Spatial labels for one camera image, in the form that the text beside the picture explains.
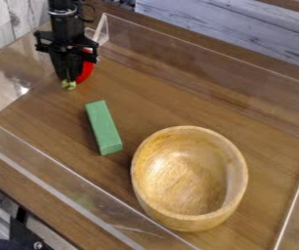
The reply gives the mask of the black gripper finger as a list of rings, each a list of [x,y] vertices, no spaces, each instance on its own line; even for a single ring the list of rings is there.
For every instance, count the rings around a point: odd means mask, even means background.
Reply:
[[[85,61],[84,58],[74,54],[70,57],[72,61],[70,61],[70,79],[73,81],[78,81],[85,73]]]
[[[52,53],[50,59],[58,78],[61,80],[69,80],[68,56],[65,54]]]

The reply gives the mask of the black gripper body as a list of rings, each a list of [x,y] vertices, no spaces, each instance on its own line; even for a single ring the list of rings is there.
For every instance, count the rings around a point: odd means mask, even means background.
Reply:
[[[73,40],[61,40],[56,38],[52,31],[36,31],[34,48],[49,55],[53,63],[66,62],[68,56],[78,56],[84,62],[97,63],[98,43],[88,39],[84,34]]]

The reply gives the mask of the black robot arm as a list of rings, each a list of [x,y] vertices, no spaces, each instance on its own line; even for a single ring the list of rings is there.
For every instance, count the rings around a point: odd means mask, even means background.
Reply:
[[[93,10],[85,0],[48,0],[50,31],[33,33],[34,48],[49,55],[57,77],[68,83],[81,84],[97,63],[98,43],[85,35],[84,7]]]

